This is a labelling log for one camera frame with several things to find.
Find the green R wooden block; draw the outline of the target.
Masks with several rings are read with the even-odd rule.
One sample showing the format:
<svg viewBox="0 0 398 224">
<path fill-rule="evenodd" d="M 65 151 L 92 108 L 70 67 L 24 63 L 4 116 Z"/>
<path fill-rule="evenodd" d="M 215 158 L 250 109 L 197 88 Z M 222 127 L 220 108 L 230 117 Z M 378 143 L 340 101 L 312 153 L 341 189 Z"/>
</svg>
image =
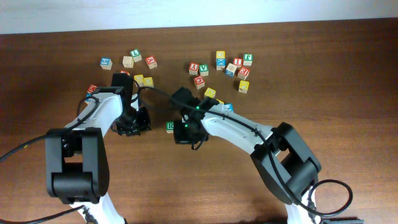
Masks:
<svg viewBox="0 0 398 224">
<path fill-rule="evenodd" d="M 174 122 L 173 121 L 166 122 L 166 132 L 168 134 L 172 134 L 174 132 Z"/>
</svg>

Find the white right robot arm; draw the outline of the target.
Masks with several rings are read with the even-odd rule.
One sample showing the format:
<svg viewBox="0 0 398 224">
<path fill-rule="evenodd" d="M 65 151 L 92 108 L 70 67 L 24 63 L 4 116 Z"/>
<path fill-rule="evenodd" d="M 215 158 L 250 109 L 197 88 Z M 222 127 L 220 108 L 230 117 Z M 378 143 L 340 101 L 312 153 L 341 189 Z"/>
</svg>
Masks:
<svg viewBox="0 0 398 224">
<path fill-rule="evenodd" d="M 291 125 L 275 128 L 256 123 L 211 98 L 173 96 L 170 101 L 182 115 L 174 122 L 175 142 L 197 150 L 209 136 L 216 136 L 244 150 L 268 190 L 284 203 L 288 223 L 362 223 L 358 218 L 336 218 L 353 201 L 351 187 L 340 180 L 331 183 L 348 191 L 347 202 L 334 212 L 317 211 L 315 191 L 329 180 L 318 179 L 320 161 Z"/>
</svg>

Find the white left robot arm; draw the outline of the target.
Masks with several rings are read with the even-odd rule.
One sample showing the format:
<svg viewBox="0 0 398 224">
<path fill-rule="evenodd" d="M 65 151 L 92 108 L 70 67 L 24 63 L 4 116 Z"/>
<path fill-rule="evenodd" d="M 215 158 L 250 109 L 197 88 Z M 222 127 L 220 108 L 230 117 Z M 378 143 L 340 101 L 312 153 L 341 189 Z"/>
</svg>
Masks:
<svg viewBox="0 0 398 224">
<path fill-rule="evenodd" d="M 99 87 L 90 104 L 62 129 L 51 129 L 45 141 L 46 188 L 51 197 L 77 208 L 87 223 L 125 223 L 108 194 L 109 165 L 104 136 L 149 131 L 144 107 L 133 107 L 132 88 Z"/>
</svg>

